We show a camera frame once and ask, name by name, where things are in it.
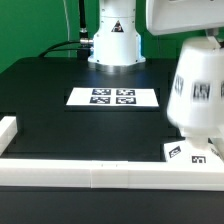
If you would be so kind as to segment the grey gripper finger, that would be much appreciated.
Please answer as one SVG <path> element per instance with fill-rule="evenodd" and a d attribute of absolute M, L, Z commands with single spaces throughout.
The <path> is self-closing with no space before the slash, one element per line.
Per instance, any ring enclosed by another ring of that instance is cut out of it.
<path fill-rule="evenodd" d="M 219 34 L 219 29 L 218 28 L 210 28 L 205 30 L 206 36 L 208 40 L 214 44 L 216 49 L 220 49 L 221 45 L 217 39 L 217 36 Z"/>

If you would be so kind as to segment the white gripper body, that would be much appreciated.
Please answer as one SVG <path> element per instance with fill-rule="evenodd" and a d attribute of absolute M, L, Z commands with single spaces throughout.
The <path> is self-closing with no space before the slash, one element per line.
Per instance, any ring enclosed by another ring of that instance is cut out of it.
<path fill-rule="evenodd" d="M 224 0 L 146 0 L 153 35 L 224 27 Z"/>

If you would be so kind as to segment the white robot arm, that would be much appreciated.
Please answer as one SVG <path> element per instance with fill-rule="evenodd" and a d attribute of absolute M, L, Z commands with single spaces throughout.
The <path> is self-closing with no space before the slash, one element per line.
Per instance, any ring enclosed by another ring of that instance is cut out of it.
<path fill-rule="evenodd" d="M 99 0 L 99 29 L 88 58 L 91 68 L 130 71 L 146 61 L 136 31 L 136 0 Z M 224 0 L 146 0 L 146 28 L 153 35 L 224 27 Z"/>

